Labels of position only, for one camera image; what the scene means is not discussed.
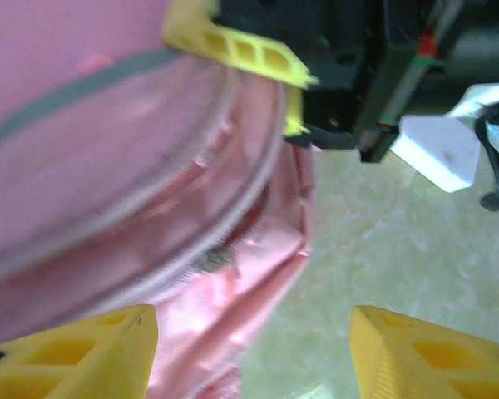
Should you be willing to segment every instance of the tiled floor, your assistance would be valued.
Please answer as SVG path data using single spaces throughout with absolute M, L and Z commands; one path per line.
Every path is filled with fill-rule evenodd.
M 499 342 L 499 213 L 482 154 L 476 185 L 454 194 L 395 155 L 360 165 L 318 155 L 312 263 L 242 368 L 243 398 L 358 398 L 351 309 L 373 304 Z

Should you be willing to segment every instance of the yellow bracket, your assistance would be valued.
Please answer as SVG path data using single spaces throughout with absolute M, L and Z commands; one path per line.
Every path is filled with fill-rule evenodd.
M 144 398 L 156 312 L 138 305 L 0 345 L 0 399 Z
M 373 306 L 349 339 L 363 399 L 499 399 L 499 344 Z
M 284 43 L 215 25 L 211 18 L 217 12 L 218 2 L 214 0 L 175 0 L 163 24 L 163 40 L 185 52 L 288 84 L 284 135 L 308 133 L 303 124 L 302 89 L 318 84 L 318 78 L 310 75 Z

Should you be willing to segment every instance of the pink fabric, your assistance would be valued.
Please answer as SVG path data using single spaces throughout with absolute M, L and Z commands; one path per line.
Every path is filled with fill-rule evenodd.
M 233 281 L 228 265 L 217 276 L 202 276 L 183 293 L 156 305 L 159 344 L 147 397 L 196 393 L 196 382 L 209 381 L 226 364 L 236 365 L 249 349 L 308 261 L 312 169 L 309 150 L 284 146 L 269 183 L 266 227 L 232 254 L 240 278 L 230 300 L 216 306 L 211 299 L 215 290 Z M 214 283 L 218 276 L 223 276 L 224 287 Z
M 0 1 L 0 120 L 159 47 L 167 3 Z M 0 342 L 74 320 L 206 238 L 262 172 L 285 109 L 278 82 L 183 57 L 0 145 Z M 236 397 L 232 370 L 308 261 L 310 150 L 282 145 L 267 181 L 236 239 L 218 243 L 230 262 L 141 300 L 159 323 L 149 398 Z M 90 233 L 71 236 L 78 226 Z

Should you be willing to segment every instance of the zipper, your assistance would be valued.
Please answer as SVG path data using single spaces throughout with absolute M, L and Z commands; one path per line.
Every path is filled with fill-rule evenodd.
M 133 303 L 152 302 L 153 298 L 156 301 L 168 298 L 178 289 L 186 286 L 199 273 L 205 272 L 203 270 L 203 260 L 197 260 L 202 256 L 207 257 L 205 268 L 219 270 L 223 267 L 227 263 L 228 257 L 224 257 L 224 262 L 219 262 L 216 251 L 229 238 L 232 226 L 236 225 L 242 219 L 247 210 L 259 198 L 259 194 L 263 192 L 263 187 L 265 187 L 272 174 L 282 145 L 282 135 L 271 135 L 269 144 L 266 146 L 268 150 L 260 162 L 259 171 L 256 172 L 247 189 L 243 191 L 243 194 L 236 201 L 237 205 L 228 210 L 218 223 L 212 226 L 207 233 L 203 234 L 203 239 L 195 243 L 193 247 L 181 251 L 168 262 L 144 273 L 125 287 L 117 288 L 96 302 L 89 303 L 88 306 L 83 307 L 80 311 L 74 312 L 72 316 L 69 315 L 66 320 L 70 320 L 71 318 L 89 318 L 100 313 L 109 312 L 115 308 L 129 306 Z
M 221 245 L 199 255 L 181 270 L 180 275 L 162 284 L 159 287 L 159 293 L 151 298 L 149 302 L 163 302 L 191 283 L 197 276 L 216 273 L 227 264 L 233 265 L 235 277 L 240 278 L 240 270 L 233 263 L 231 253 L 261 231 L 268 200 L 268 187 L 266 187 L 254 207 L 246 212 L 240 223 L 228 233 L 227 239 Z

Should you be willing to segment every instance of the pink bag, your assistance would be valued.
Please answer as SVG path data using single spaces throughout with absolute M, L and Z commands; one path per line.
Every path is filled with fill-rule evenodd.
M 79 3 L 0 2 L 0 342 L 153 303 L 147 396 L 236 397 L 307 263 L 312 155 L 283 85 L 151 50 L 162 2 Z

